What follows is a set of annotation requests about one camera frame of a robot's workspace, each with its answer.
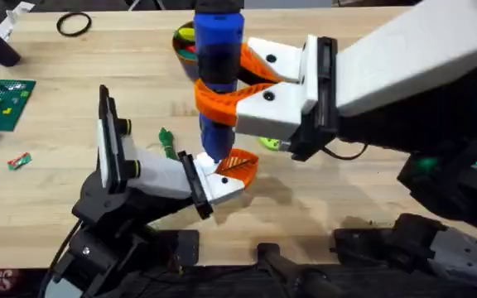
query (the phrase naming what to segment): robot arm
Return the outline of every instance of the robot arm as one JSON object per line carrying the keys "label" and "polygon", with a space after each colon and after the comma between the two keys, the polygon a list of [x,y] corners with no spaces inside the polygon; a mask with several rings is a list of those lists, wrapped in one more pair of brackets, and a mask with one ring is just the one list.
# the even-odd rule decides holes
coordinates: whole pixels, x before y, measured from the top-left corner
{"label": "robot arm", "polygon": [[412,197],[477,227],[476,0],[426,0],[340,53],[314,36],[303,48],[252,38],[248,49],[279,81],[211,96],[197,84],[206,117],[227,97],[226,125],[280,140],[298,161],[336,137],[409,153],[398,180]]}

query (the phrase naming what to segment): black mount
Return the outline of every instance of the black mount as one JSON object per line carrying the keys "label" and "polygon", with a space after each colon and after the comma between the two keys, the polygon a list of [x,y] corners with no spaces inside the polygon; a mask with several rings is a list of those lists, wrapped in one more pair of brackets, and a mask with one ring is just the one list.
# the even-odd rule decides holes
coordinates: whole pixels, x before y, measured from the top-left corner
{"label": "black mount", "polygon": [[344,266],[384,265],[433,275],[428,260],[435,253],[430,246],[436,234],[446,230],[439,221],[401,214],[393,228],[338,228],[333,237],[338,260]]}
{"label": "black mount", "polygon": [[134,272],[195,265],[198,231],[156,231],[147,226],[191,204],[187,199],[149,196],[131,188],[111,195],[95,171],[73,207],[82,227],[55,265],[53,280],[65,278],[83,291],[83,297],[95,297],[118,289],[135,277]]}
{"label": "black mount", "polygon": [[282,297],[286,298],[337,298],[350,297],[332,284],[321,270],[307,265],[297,265],[281,256],[275,243],[257,245],[259,270],[266,270],[282,285]]}

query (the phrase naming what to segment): wooden tabletop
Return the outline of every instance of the wooden tabletop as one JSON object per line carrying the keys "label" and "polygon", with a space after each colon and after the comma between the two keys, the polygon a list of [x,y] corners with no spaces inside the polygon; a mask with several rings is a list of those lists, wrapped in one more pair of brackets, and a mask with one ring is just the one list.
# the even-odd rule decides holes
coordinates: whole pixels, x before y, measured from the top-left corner
{"label": "wooden tabletop", "polygon": [[[343,50],[406,8],[244,11],[246,36],[301,46],[306,34],[337,38]],[[16,130],[0,137],[0,267],[46,267],[76,218],[70,213],[94,169],[99,85],[133,121],[136,143],[163,154],[161,127],[176,148],[201,151],[192,83],[171,48],[173,31],[193,12],[94,12],[91,31],[59,35],[59,13],[20,17],[10,42],[20,65],[0,66],[0,79],[37,81]],[[336,142],[344,154],[359,144]],[[260,242],[275,242],[296,262],[335,262],[330,234],[339,227],[391,226],[400,213],[435,218],[396,180],[406,156],[371,147],[357,161],[317,154],[306,163],[238,136],[236,147],[258,154],[258,178],[243,197],[200,220],[193,208],[156,223],[200,230],[200,264],[251,263]],[[6,162],[30,152],[32,163],[9,171]],[[477,230],[455,223],[467,233]]]}

